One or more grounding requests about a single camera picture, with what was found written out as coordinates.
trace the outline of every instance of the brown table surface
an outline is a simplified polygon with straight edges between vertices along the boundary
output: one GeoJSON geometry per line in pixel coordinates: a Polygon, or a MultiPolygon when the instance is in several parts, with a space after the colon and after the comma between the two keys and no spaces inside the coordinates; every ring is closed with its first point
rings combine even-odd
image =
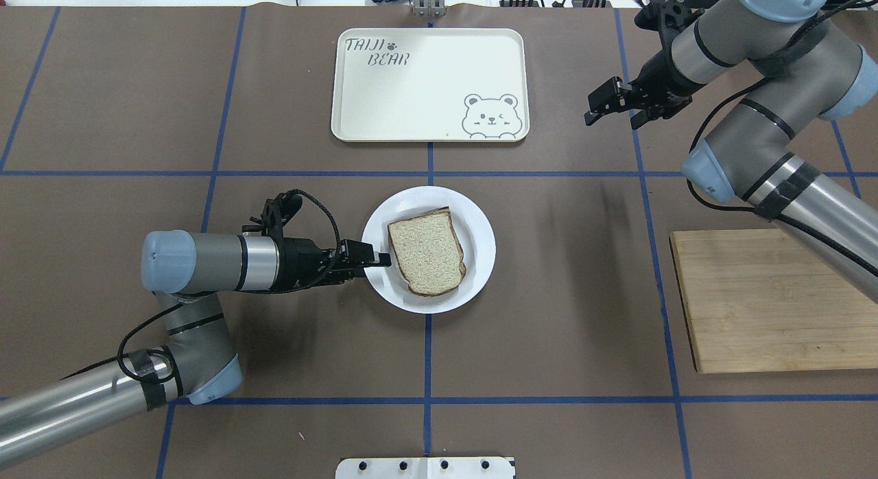
{"type": "MultiPolygon", "coordinates": [[[[523,478],[875,476],[878,372],[693,369],[669,234],[769,225],[699,207],[678,168],[709,108],[755,73],[733,69],[634,135],[623,115],[586,128],[587,94],[658,48],[633,14],[452,7],[437,27],[524,37],[531,130],[425,145],[329,130],[333,41],[425,27],[405,6],[0,8],[2,397],[108,357],[156,313],[147,232],[235,234],[280,191],[316,195],[358,238],[389,195],[442,185],[485,211],[498,251],[484,291],[435,316],[365,280],[224,294],[238,391],[0,476],[331,478],[342,457],[425,453],[514,456],[523,478]]],[[[878,15],[837,23],[878,54],[878,15]]],[[[814,122],[792,149],[878,205],[876,119],[872,102],[814,122]]],[[[330,244],[313,207],[289,233],[330,244]]],[[[133,343],[162,340],[153,326],[133,343]]]]}

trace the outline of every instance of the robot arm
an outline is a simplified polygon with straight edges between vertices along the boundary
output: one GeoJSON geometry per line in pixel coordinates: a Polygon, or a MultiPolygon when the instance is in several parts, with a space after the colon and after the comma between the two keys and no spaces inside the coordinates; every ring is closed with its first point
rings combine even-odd
{"type": "Polygon", "coordinates": [[[217,291],[283,294],[339,285],[364,276],[364,268],[391,264],[389,254],[374,252],[370,244],[342,241],[329,211],[303,191],[266,200],[261,217],[251,220],[257,225],[244,226],[244,235],[151,232],[141,274],[163,312],[139,328],[162,318],[169,342],[128,354],[122,354],[122,344],[116,358],[2,401],[0,469],[175,398],[205,404],[238,388],[238,354],[217,291]],[[320,250],[311,240],[283,237],[302,196],[329,217],[335,248],[320,250]]]}
{"type": "Polygon", "coordinates": [[[865,49],[816,21],[825,1],[720,0],[703,14],[653,6],[645,15],[658,17],[662,51],[630,84],[613,78],[590,94],[586,124],[630,109],[641,110],[634,129],[670,119],[750,60],[766,78],[697,141],[683,174],[715,201],[748,202],[878,302],[878,213],[786,148],[814,117],[840,119],[878,92],[865,49]]]}

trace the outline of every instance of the wooden cutting board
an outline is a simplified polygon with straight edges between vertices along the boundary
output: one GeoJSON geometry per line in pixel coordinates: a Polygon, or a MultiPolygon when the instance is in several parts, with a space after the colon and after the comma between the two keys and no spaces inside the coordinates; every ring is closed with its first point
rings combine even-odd
{"type": "Polygon", "coordinates": [[[699,373],[878,367],[878,305],[781,230],[671,245],[699,373]]]}

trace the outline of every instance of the bread slice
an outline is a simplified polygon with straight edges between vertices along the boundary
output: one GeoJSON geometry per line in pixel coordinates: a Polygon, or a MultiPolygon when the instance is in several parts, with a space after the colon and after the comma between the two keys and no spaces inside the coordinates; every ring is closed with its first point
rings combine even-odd
{"type": "Polygon", "coordinates": [[[448,207],[388,224],[387,232],[399,272],[412,294],[447,294],[464,281],[464,250],[448,207]]]}

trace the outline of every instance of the blue joint cap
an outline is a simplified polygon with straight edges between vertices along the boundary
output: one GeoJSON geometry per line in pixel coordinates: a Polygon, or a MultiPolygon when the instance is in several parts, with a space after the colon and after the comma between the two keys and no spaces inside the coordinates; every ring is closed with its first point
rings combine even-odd
{"type": "Polygon", "coordinates": [[[821,113],[818,117],[823,120],[838,120],[841,117],[851,115],[854,110],[869,103],[875,94],[878,94],[878,64],[869,57],[863,45],[859,46],[862,51],[862,61],[859,63],[859,73],[853,80],[851,87],[838,103],[829,110],[821,113]]]}
{"type": "Polygon", "coordinates": [[[704,139],[683,162],[683,175],[718,203],[725,203],[735,197],[722,166],[704,139]]]}
{"type": "Polygon", "coordinates": [[[150,232],[143,241],[141,281],[150,292],[175,294],[195,272],[195,240],[185,230],[150,232]]]}
{"type": "Polygon", "coordinates": [[[740,0],[757,16],[779,23],[798,23],[814,16],[826,0],[740,0]]]}
{"type": "Polygon", "coordinates": [[[188,395],[192,405],[207,404],[208,401],[225,397],[241,386],[244,376],[241,375],[241,365],[238,364],[238,354],[226,364],[226,367],[219,370],[211,381],[204,383],[201,388],[193,391],[188,395]]]}

